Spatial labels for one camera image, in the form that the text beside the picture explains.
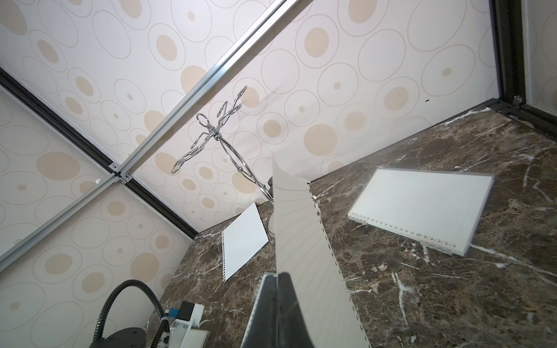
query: notebook spiral binding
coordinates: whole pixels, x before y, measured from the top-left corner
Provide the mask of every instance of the notebook spiral binding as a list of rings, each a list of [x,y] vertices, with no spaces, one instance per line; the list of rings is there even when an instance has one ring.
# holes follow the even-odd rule
[[[388,224],[386,222],[380,221],[378,219],[372,219],[370,217],[366,217],[363,216],[361,214],[349,214],[348,217],[350,218],[350,220],[359,222],[361,224],[366,224],[366,225],[371,225],[373,227],[377,227],[377,228],[381,228],[384,229],[385,231],[391,232],[387,229],[387,227],[389,228],[394,228],[397,230],[397,234],[400,234],[401,236],[405,236],[408,237],[410,239],[413,239],[417,242],[422,243],[423,245],[425,245],[426,247],[438,250],[442,253],[445,254],[449,254],[452,255],[452,248],[456,247],[456,244],[454,243],[450,243],[447,241],[442,241],[441,239],[434,239],[433,237],[428,237],[426,234],[423,233],[418,233],[409,229],[405,229],[399,226],[393,226],[391,224]]]
[[[224,263],[224,233],[221,233],[221,243],[222,243],[222,281],[226,279],[226,264]]]

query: beige circle pattern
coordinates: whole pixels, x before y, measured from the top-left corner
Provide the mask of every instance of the beige circle pattern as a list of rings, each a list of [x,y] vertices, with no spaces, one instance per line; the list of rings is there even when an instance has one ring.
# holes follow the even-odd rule
[[[225,184],[218,183],[213,188],[214,196],[223,203],[234,203],[238,199],[238,193],[234,187]]]
[[[253,172],[264,184],[267,184],[269,178],[273,174],[272,161],[269,157],[259,157],[253,162]]]
[[[211,155],[213,159],[213,164],[219,169],[226,173],[233,173],[236,171],[236,166],[232,163],[222,146],[217,147],[213,150]]]
[[[142,253],[131,262],[130,274],[133,279],[148,282],[157,275],[158,271],[159,259],[155,254]]]
[[[185,62],[185,48],[180,36],[171,27],[157,23],[149,29],[149,49],[158,64],[178,70]]]
[[[278,144],[288,136],[288,123],[281,115],[267,112],[257,120],[257,133],[266,143]]]
[[[335,22],[321,14],[304,20],[296,34],[296,53],[311,68],[323,67],[333,59],[339,47]]]
[[[89,109],[87,105],[75,93],[68,90],[61,90],[58,93],[60,104],[66,109],[68,114],[80,121],[89,119]]]
[[[13,0],[0,3],[0,12],[5,13],[5,17],[2,16],[1,21],[6,29],[19,36],[27,34],[25,17]]]
[[[68,70],[68,80],[74,91],[85,101],[90,103],[98,103],[101,100],[101,91],[99,86],[93,80],[91,75],[79,68],[71,68]]]
[[[82,175],[77,177],[71,183],[71,192],[75,198],[81,197],[83,194],[92,190],[96,183],[95,181],[99,179],[94,175]]]
[[[180,34],[193,42],[204,41],[211,32],[213,17],[205,0],[172,0],[172,19]]]
[[[308,128],[304,135],[304,145],[312,155],[324,156],[333,151],[338,142],[335,129],[326,124],[316,124]]]
[[[77,176],[81,165],[71,155],[63,152],[49,152],[37,159],[37,170],[45,178],[63,181]]]
[[[174,237],[169,231],[161,229],[153,233],[149,244],[155,254],[165,255],[174,247]]]
[[[232,174],[232,186],[241,193],[253,193],[257,190],[257,185],[249,181],[240,172]]]
[[[110,266],[120,267],[135,256],[135,243],[126,236],[112,238],[102,249],[102,258]]]
[[[201,183],[195,177],[183,174],[178,177],[178,184],[189,194],[198,194],[201,191]]]
[[[323,71],[317,83],[321,101],[330,106],[347,103],[358,89],[358,74],[346,63],[330,65]]]
[[[8,105],[0,102],[0,126],[5,126],[12,121],[13,113]]]
[[[117,80],[114,83],[114,94],[128,111],[134,114],[145,111],[145,96],[133,82],[126,79]]]
[[[72,284],[75,298],[90,302],[102,297],[112,286],[113,273],[103,264],[89,266],[79,272]]]
[[[135,239],[145,239],[153,233],[153,219],[146,214],[132,215],[128,220],[126,228],[128,234]]]
[[[92,10],[92,0],[68,0],[62,1],[62,5],[78,17],[87,17]]]
[[[326,175],[352,162],[345,155],[327,156],[321,163],[321,174]]]
[[[46,181],[35,173],[12,171],[0,177],[0,200],[6,203],[34,203],[41,200],[47,191]]]
[[[118,17],[133,29],[145,29],[151,19],[148,0],[112,0]]]
[[[298,127],[311,125],[319,117],[319,112],[319,100],[315,94],[306,90],[292,92],[284,106],[286,118]]]
[[[362,36],[383,20],[389,0],[339,1],[337,15],[340,27],[352,36]]]
[[[60,283],[79,270],[81,261],[81,252],[74,247],[53,247],[37,257],[33,264],[33,275],[43,283]]]
[[[198,162],[193,166],[196,178],[202,183],[214,184],[218,181],[218,171],[212,164]]]
[[[411,112],[418,100],[418,84],[409,77],[397,77],[379,89],[375,97],[375,109],[386,119],[399,119]]]
[[[247,209],[247,205],[243,203],[235,203],[232,205],[230,209],[232,212],[232,216],[240,215]]]
[[[131,214],[130,201],[120,195],[106,197],[101,203],[101,214],[109,221],[123,221]]]
[[[351,138],[359,137],[373,127],[373,108],[369,104],[353,103],[345,106],[336,119],[336,129]]]
[[[167,288],[168,283],[170,283],[170,280],[174,277],[175,272],[176,270],[174,268],[164,268],[160,270],[155,279],[155,291],[158,294],[162,295],[164,289]]]
[[[244,86],[246,92],[241,97],[242,107],[240,112],[246,115],[258,115],[267,106],[267,93],[263,85],[252,78],[239,79],[234,85],[234,95],[237,95]]]
[[[204,216],[203,210],[197,204],[193,203],[184,204],[184,206],[182,206],[182,211],[192,220],[201,220]]]
[[[66,70],[66,57],[50,36],[40,30],[33,30],[29,33],[29,40],[37,57],[46,66],[58,72]]]
[[[197,204],[204,210],[214,213],[219,210],[220,204],[218,200],[207,193],[202,193],[197,196]]]
[[[101,111],[106,122],[118,130],[128,130],[131,126],[130,117],[126,110],[112,100],[105,100],[101,103]]]
[[[16,283],[0,290],[0,331],[30,322],[45,303],[45,291],[34,283]]]
[[[472,76],[476,58],[467,46],[449,46],[437,52],[422,73],[424,91],[434,96],[451,94]]]

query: polka dot wallpaper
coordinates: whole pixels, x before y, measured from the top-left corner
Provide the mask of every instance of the polka dot wallpaper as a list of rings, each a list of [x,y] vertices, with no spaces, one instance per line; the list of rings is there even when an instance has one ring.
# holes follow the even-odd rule
[[[0,273],[2,346],[88,347],[110,292],[134,278],[160,297],[190,243],[114,184]],[[105,337],[143,327],[152,312],[141,290],[125,289],[109,312]]]
[[[272,153],[313,180],[498,97],[490,26],[483,0],[301,0],[199,108],[216,124],[248,86],[225,139],[265,182]],[[199,231],[265,201],[214,140],[170,174],[203,130],[190,120],[133,173]]]
[[[106,176],[0,88],[0,254]]]
[[[5,0],[0,65],[118,163],[269,0]]]
[[[557,116],[557,3],[524,1],[522,17],[526,65],[526,99]]]
[[[117,162],[152,132],[271,0],[5,0],[0,65]],[[313,180],[498,97],[484,0],[300,0],[204,98],[264,181],[274,153]],[[220,145],[174,174],[186,122],[133,173],[201,231],[261,202]]]

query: black frame edge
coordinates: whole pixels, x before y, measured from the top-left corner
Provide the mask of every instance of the black frame edge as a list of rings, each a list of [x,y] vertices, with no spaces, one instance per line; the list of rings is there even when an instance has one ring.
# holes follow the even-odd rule
[[[35,112],[40,118],[51,125],[63,137],[69,140],[74,146],[82,150],[89,158],[97,162],[102,168],[109,173],[115,173],[121,177],[121,174],[116,172],[110,167],[112,160],[98,149],[93,143],[87,140],[62,117],[58,116],[52,109],[39,100],[32,92],[26,89],[14,77],[12,77],[6,70],[0,67],[0,85],[2,85],[8,92],[18,98],[29,109]],[[157,212],[164,216],[168,221],[173,223],[176,227],[182,230],[187,236],[194,238],[197,235],[186,221],[179,215],[174,213],[169,207],[161,202],[156,196],[147,189],[141,186],[136,180],[132,179],[126,183],[126,186],[131,189],[136,195],[140,196],[146,204],[153,207]]]
[[[490,8],[501,100],[512,104],[516,97],[521,97],[523,104],[526,77],[521,0],[491,0]]]
[[[137,180],[132,179],[126,183],[126,186],[136,195],[138,195],[145,203],[150,205],[153,209],[164,216],[168,221],[178,227],[191,239],[197,236],[198,232],[193,229],[186,221],[184,221],[178,214],[169,209],[161,200],[154,194],[149,192]]]
[[[58,116],[52,109],[40,101],[33,93],[26,89],[21,83],[14,79],[6,70],[0,67],[0,85],[7,89],[13,96],[18,98],[29,109],[40,118],[46,121],[51,127],[56,129],[74,146],[83,151],[89,158],[97,162],[101,167],[112,173],[109,167],[113,162],[107,155],[99,150],[93,143],[87,140],[63,118]]]
[[[521,0],[490,0],[499,92],[494,109],[557,140],[557,116],[527,104]]]

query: metal frame bar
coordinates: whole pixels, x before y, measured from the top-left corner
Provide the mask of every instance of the metal frame bar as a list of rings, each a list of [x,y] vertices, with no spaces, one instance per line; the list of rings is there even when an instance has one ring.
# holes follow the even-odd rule
[[[18,98],[31,111],[37,114],[51,127],[56,129],[60,134],[65,136],[76,147],[83,151],[93,161],[97,162],[101,167],[111,173],[113,170],[109,167],[112,160],[93,145],[87,138],[81,135],[76,129],[68,124],[63,118],[58,116],[45,103],[40,101],[33,93],[29,92],[21,83],[14,79],[6,70],[0,67],[0,85],[7,89],[13,96]]]
[[[73,214],[78,212],[87,203],[92,201],[95,197],[101,194],[105,189],[117,182],[119,177],[114,173],[110,174],[104,180],[98,183],[97,186],[92,188],[89,192],[82,195],[75,200],[72,204],[68,205],[64,210],[56,214],[53,218],[45,222],[39,228],[34,230],[29,236],[25,237],[22,241],[13,246],[10,250],[0,255],[0,271],[8,267],[12,262],[17,260],[18,257],[25,254],[29,249],[38,244],[47,235],[52,233],[57,227],[66,222]]]
[[[138,195],[144,202],[153,207],[157,212],[164,216],[168,221],[173,223],[176,227],[182,230],[189,238],[193,239],[197,236],[198,232],[184,221],[178,214],[169,209],[163,202],[161,202],[155,195],[142,186],[135,179],[131,179],[126,183],[126,187],[133,193]]]
[[[224,56],[207,72],[195,87],[167,115],[155,130],[118,167],[119,173],[128,173],[141,163],[151,148],[193,108],[220,78],[293,6],[298,0],[276,0],[254,24],[232,45]]]
[[[512,104],[521,97],[525,101],[521,0],[491,0],[490,7],[501,100]]]
[[[527,121],[537,132],[557,139],[557,116],[527,103],[522,1],[491,0],[490,8],[501,95],[495,110],[513,119]]]
[[[159,126],[135,149],[135,151],[121,164],[115,165],[113,161],[98,149],[87,138],[69,125],[62,117],[58,116],[52,109],[39,100],[33,93],[28,91],[7,71],[0,68],[0,85],[4,86],[11,94],[24,103],[31,111],[36,113],[45,122],[56,129],[60,134],[71,141],[75,146],[97,162],[110,174],[102,180],[91,191],[82,195],[72,204],[59,212],[56,216],[37,228],[24,240],[13,246],[10,250],[0,255],[0,271],[8,267],[18,257],[29,251],[33,246],[42,241],[47,235],[78,212],[102,191],[118,181],[124,183],[143,201],[151,205],[161,213],[167,220],[176,225],[186,235],[194,238],[197,235],[186,221],[174,213],[168,206],[161,202],[150,191],[136,180],[131,178],[129,171],[141,162],[145,154],[156,146],[157,142],[180,121],[188,110],[195,107],[196,103],[211,89],[215,83],[240,60],[243,55],[255,43],[265,35],[268,30],[296,3],[298,0],[276,0],[256,20],[252,26],[240,37],[240,39],[224,54],[224,56],[208,71],[199,83],[188,93],[188,95],[170,112],[170,114],[159,124]]]

